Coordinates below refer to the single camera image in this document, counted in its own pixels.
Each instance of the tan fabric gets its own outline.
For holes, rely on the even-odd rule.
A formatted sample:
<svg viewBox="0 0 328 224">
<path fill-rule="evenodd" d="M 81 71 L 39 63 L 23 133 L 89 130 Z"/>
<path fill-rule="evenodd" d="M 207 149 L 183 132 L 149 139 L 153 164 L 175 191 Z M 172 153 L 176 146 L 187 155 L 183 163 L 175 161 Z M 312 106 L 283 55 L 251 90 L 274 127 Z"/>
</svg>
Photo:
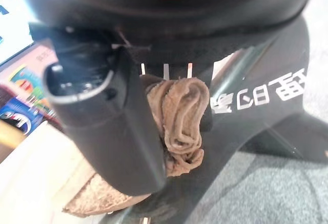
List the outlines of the tan fabric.
<svg viewBox="0 0 328 224">
<path fill-rule="evenodd" d="M 205 83 L 197 78 L 164 80 L 147 98 L 168 149 L 167 175 L 179 176 L 197 168 L 204 157 L 199 124 L 210 98 Z"/>
<path fill-rule="evenodd" d="M 63 211 L 78 217 L 86 217 L 127 208 L 148 196 L 150 195 L 127 196 L 110 186 L 100 175 L 95 174 Z"/>
<path fill-rule="evenodd" d="M 198 167 L 203 159 L 200 119 L 209 102 L 207 86 L 196 78 L 162 81 L 142 76 L 154 120 L 166 151 L 167 176 L 179 176 Z M 66 160 L 75 158 L 76 170 L 53 197 L 64 212 L 79 217 L 112 212 L 132 206 L 149 195 L 127 196 L 110 186 L 96 174 L 79 151 L 70 152 Z"/>
</svg>

